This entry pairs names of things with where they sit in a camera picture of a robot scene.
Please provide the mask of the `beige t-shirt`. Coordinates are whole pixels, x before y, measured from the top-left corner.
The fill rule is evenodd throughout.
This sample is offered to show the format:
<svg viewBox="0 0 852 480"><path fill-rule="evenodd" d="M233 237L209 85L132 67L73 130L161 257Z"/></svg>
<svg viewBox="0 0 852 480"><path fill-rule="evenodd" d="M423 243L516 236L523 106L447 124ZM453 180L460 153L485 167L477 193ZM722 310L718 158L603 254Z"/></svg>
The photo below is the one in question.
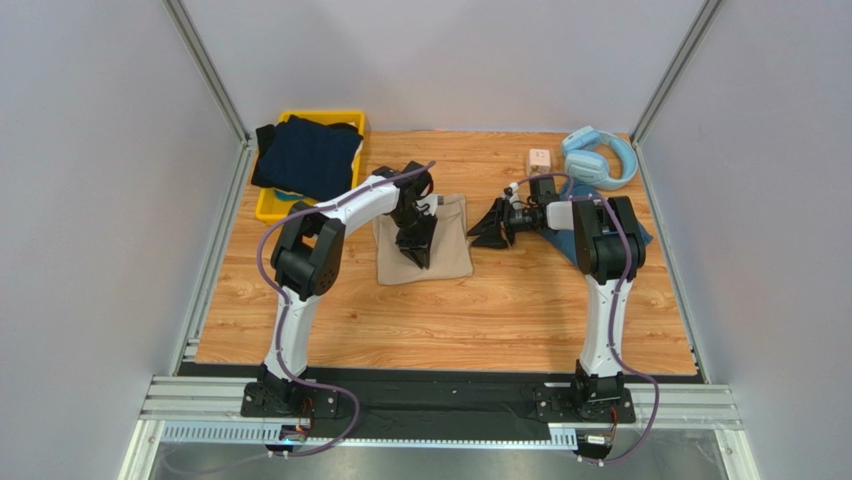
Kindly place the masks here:
<svg viewBox="0 0 852 480"><path fill-rule="evenodd" d="M378 251L377 280L394 286L427 280L445 280L473 274L469 242L466 236L467 202L463 194L430 194L420 205L434 213L437 225L430 252L430 266L421 269L407 259L395 244L398 228L388 215L373 220L372 230Z"/></svg>

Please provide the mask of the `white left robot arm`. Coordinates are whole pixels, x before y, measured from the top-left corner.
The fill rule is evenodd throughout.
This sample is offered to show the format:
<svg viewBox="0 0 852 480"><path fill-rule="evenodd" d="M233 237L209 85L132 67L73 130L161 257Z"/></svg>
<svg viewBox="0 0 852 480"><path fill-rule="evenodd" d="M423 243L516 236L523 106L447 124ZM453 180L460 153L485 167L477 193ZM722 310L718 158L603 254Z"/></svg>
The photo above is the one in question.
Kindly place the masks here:
<svg viewBox="0 0 852 480"><path fill-rule="evenodd" d="M255 382L246 386L245 417L294 416L322 386L303 379L307 346L319 301L336 282L348 235L387 216L398 232L395 246L421 270L431 265L437 217L427 198L434 181L426 165L383 166L354 189L316 205L296 203L271 227L278 235L264 280L279 298L269 352Z"/></svg>

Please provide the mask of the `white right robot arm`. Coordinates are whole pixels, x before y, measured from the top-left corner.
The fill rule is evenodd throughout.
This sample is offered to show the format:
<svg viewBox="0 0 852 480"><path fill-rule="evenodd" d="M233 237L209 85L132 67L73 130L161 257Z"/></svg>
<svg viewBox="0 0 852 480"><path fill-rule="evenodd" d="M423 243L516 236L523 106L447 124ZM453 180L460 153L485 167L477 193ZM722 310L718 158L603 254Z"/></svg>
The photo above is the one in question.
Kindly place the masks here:
<svg viewBox="0 0 852 480"><path fill-rule="evenodd" d="M584 421L606 421L627 402L623 328L645 243L628 197L577 196L569 188L559 190L555 179L555 174L524 179L526 199L518 196L519 183L512 183L467 234L474 247L507 249L521 232L572 233L575 264L588 288L586 336L573 381L557 388L547 404Z"/></svg>

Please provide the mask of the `teal folded t-shirt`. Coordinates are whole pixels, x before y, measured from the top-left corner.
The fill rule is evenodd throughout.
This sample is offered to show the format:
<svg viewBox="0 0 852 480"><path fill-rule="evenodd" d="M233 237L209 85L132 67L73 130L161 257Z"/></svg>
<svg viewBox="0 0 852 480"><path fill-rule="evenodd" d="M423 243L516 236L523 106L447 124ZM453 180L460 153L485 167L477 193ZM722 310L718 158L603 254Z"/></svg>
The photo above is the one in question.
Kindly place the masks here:
<svg viewBox="0 0 852 480"><path fill-rule="evenodd" d="M565 200L568 196L598 195L599 191L590 185L583 183L576 184L572 187L571 192L567 191L568 185L565 184L560 190L560 199ZM542 230L539 235L560 252L572 265L577 265L575 236L572 230Z"/></svg>

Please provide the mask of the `small pink cube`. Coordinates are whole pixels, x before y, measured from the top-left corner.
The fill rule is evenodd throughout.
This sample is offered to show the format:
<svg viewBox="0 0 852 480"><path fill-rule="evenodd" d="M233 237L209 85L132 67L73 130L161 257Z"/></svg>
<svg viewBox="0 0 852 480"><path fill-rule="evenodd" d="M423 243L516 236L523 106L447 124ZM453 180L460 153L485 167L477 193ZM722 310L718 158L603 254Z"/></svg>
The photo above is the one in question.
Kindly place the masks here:
<svg viewBox="0 0 852 480"><path fill-rule="evenodd" d="M552 169L551 152L547 149L530 149L526 161L528 176L550 173Z"/></svg>

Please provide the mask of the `light blue headphones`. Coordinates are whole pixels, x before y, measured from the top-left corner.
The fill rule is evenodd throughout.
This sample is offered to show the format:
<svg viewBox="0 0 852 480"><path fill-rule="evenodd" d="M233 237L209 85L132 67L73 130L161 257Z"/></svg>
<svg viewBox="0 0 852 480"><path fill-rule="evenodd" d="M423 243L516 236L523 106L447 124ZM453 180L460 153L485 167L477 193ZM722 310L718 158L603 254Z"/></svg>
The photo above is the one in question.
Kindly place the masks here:
<svg viewBox="0 0 852 480"><path fill-rule="evenodd" d="M611 150L621 165L621 176L611 173L608 160L597 152L599 146ZM597 189L614 191L629 184L639 170L638 157L623 138L610 132L585 126L561 141L564 172Z"/></svg>

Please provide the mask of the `navy blue t-shirt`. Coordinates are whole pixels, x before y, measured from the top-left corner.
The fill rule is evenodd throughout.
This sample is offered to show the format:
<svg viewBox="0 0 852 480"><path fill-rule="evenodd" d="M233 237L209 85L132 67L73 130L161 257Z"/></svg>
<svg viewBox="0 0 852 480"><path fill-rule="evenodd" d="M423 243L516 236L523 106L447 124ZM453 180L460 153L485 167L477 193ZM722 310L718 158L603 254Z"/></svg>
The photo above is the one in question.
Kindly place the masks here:
<svg viewBox="0 0 852 480"><path fill-rule="evenodd" d="M251 184L318 201L351 189L364 137L348 123L324 125L296 115L256 130L258 160Z"/></svg>

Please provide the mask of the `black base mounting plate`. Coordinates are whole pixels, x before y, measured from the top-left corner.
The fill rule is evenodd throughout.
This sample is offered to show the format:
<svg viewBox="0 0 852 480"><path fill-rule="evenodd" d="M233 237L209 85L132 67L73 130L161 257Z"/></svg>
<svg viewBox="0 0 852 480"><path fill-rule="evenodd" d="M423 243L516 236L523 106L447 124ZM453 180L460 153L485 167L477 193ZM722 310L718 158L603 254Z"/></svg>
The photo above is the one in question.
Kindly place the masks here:
<svg viewBox="0 0 852 480"><path fill-rule="evenodd" d="M615 418L584 421L548 406L567 373L501 373L440 370L376 370L310 367L306 381L322 386L308 406L279 418L283 429L298 423L313 438L344 435L348 440L533 441L549 438L553 423L632 425L630 393Z"/></svg>

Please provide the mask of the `right aluminium corner post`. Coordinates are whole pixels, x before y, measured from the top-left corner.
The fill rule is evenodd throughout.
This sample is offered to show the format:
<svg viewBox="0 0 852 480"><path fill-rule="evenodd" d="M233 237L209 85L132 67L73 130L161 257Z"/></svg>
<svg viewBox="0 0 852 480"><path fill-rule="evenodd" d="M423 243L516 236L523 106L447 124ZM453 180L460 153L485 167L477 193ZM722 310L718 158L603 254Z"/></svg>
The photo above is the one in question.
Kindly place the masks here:
<svg viewBox="0 0 852 480"><path fill-rule="evenodd" d="M643 110L637 125L632 130L630 138L632 145L639 148L649 134L653 123L658 117L672 89L695 55L707 31L725 4L723 0L705 0L702 2L695 18L690 24L686 35L680 42L674 56L666 67L662 78L655 88L650 100Z"/></svg>

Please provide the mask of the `aluminium corner post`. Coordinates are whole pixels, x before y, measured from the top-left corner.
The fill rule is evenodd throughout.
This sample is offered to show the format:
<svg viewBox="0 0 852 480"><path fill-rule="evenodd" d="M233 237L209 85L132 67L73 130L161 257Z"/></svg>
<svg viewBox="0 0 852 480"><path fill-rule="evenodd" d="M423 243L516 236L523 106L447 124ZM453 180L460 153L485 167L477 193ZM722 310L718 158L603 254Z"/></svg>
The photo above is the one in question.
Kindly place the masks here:
<svg viewBox="0 0 852 480"><path fill-rule="evenodd" d="M639 148L649 134L653 123L658 117L672 89L695 55L707 31L725 4L723 0L705 0L702 2L695 18L690 24L686 35L680 42L674 56L666 67L662 78L655 88L650 100L643 110L637 125L632 130L630 138L632 145Z"/></svg>
<svg viewBox="0 0 852 480"><path fill-rule="evenodd" d="M251 140L251 133L238 113L185 2L163 0L162 4L188 49L226 124L237 141L241 145L246 145Z"/></svg>

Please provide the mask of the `left aluminium corner post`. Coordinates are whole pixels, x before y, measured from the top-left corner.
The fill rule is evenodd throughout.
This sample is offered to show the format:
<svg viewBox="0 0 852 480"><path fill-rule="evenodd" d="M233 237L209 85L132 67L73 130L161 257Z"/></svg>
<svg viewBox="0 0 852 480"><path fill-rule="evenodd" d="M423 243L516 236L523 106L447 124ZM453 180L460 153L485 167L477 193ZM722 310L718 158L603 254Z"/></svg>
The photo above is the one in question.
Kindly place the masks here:
<svg viewBox="0 0 852 480"><path fill-rule="evenodd" d="M185 2L163 0L162 4L188 49L226 124L237 141L241 145L246 145L251 140L251 133L238 113Z"/></svg>

